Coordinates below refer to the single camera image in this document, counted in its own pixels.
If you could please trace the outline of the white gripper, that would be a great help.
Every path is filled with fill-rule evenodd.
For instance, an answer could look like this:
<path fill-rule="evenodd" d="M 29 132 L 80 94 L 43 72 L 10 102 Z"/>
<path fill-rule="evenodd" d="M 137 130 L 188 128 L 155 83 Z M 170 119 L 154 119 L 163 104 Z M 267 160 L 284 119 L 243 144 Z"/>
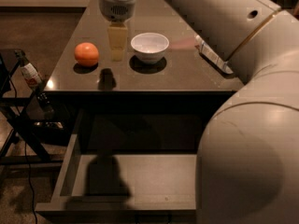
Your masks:
<path fill-rule="evenodd" d="M 135 11 L 136 0 L 99 0 L 102 15 L 113 21 L 107 28 L 111 60 L 119 62 L 125 51 L 128 29 L 124 24 Z"/>

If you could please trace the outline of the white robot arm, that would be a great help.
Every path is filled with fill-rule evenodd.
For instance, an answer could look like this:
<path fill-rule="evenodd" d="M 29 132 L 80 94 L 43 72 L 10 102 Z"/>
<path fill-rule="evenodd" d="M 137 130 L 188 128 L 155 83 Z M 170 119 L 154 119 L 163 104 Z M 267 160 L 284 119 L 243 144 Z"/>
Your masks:
<path fill-rule="evenodd" d="M 244 82 L 213 115 L 196 224 L 299 224 L 299 21 L 270 0 L 164 0 Z"/>

